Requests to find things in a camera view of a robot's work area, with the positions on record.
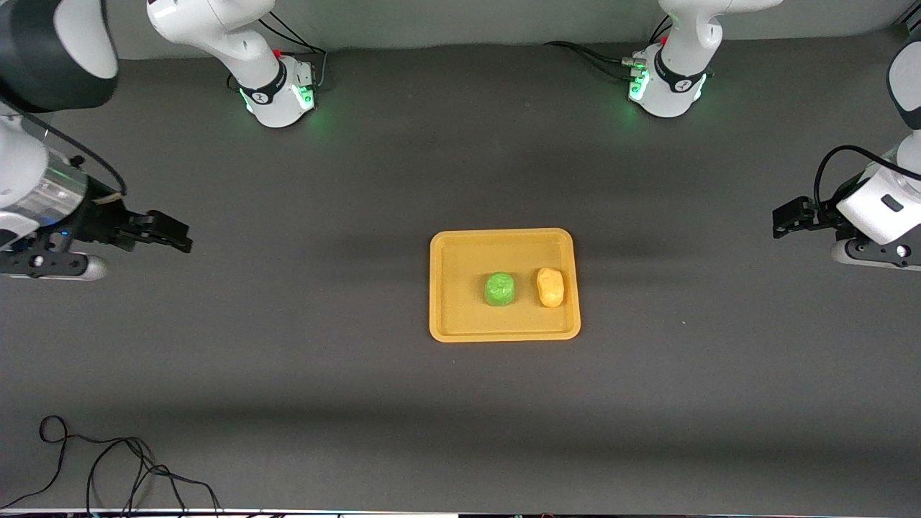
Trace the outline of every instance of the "gray wall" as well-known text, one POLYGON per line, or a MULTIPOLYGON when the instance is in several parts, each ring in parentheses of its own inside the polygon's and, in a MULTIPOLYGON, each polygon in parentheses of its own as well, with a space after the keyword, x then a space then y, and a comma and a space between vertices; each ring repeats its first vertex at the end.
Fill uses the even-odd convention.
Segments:
MULTIPOLYGON (((760 13, 726 16, 723 24, 732 40, 846 36, 889 25, 911 3, 786 0, 760 13)), ((110 1, 109 10, 123 59, 200 55, 160 38, 144 2, 110 1)), ((278 0, 275 11, 308 41, 330 50, 640 41, 663 16, 655 0, 278 0)), ((271 34, 269 42, 290 48, 271 34)))

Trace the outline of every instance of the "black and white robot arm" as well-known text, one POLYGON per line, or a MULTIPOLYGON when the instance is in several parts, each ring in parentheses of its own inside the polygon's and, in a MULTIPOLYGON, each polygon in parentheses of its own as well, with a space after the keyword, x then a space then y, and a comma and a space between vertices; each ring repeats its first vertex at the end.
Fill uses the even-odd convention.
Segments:
POLYGON ((0 2, 0 273, 12 277, 95 280, 106 266, 72 253, 73 241, 127 251, 137 241, 189 252, 188 227, 157 211, 127 210, 119 190, 87 175, 82 157, 66 158, 23 129, 34 113, 94 108, 111 97, 118 61, 101 0, 0 2))
POLYGON ((921 270, 921 41, 898 52, 887 83, 913 133, 882 157, 856 146, 833 149, 822 161, 813 197, 801 196, 774 211, 776 239, 797 230, 835 229, 832 256, 839 263, 921 270), (822 201, 822 172, 841 151, 873 162, 822 201))

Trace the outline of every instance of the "robotic arm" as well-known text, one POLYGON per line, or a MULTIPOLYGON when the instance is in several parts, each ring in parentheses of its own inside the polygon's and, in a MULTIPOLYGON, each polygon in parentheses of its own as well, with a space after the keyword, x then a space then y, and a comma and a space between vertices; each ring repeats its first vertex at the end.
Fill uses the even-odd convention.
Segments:
POLYGON ((191 250, 188 227, 157 211, 128 211, 123 187, 114 191, 83 172, 82 157, 68 159, 23 130, 24 119, 47 126, 33 113, 100 106, 117 75, 101 0, 0 2, 0 274, 103 277, 101 258, 69 251, 74 240, 191 250))
POLYGON ((147 17, 168 41, 210 53, 240 85, 247 110, 272 128, 295 123, 314 107, 310 64, 276 55, 245 26, 264 17, 274 0, 147 0, 147 17))
POLYGON ((706 68, 723 42, 717 17, 760 11, 783 0, 659 0, 672 21, 665 43, 633 54, 635 69, 629 99, 657 117, 677 117, 700 98, 706 68))
POLYGON ((851 265, 921 270, 921 41, 905 45, 887 75, 896 109, 913 133, 882 158, 841 146, 822 162, 813 197, 774 211, 774 237, 797 230, 835 229, 833 259, 851 265), (851 150, 873 160, 863 172, 821 201, 819 180, 829 159, 851 150))

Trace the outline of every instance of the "yellow object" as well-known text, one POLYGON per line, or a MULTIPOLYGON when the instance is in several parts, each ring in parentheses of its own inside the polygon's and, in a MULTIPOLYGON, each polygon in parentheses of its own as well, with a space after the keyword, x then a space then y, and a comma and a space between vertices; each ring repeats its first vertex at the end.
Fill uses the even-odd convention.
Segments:
POLYGON ((567 340, 582 327, 576 257, 562 229, 450 230, 431 243, 428 329, 439 342, 567 340), (544 307, 534 278, 542 268, 560 273, 564 297, 544 307), (494 272, 515 278, 515 300, 486 303, 483 286, 494 272))
POLYGON ((555 308, 563 303, 563 274, 552 268, 541 268, 537 271, 537 294, 541 304, 548 308, 555 308))

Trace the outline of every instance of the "silver cylinder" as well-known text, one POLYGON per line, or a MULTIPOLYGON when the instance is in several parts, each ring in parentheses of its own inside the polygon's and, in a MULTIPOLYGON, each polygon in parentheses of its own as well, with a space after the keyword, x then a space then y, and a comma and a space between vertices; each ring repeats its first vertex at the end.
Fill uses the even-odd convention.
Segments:
POLYGON ((64 162, 55 153, 48 154, 48 167, 41 180, 22 199, 4 208, 38 221, 43 227, 70 216, 87 194, 87 175, 64 162))

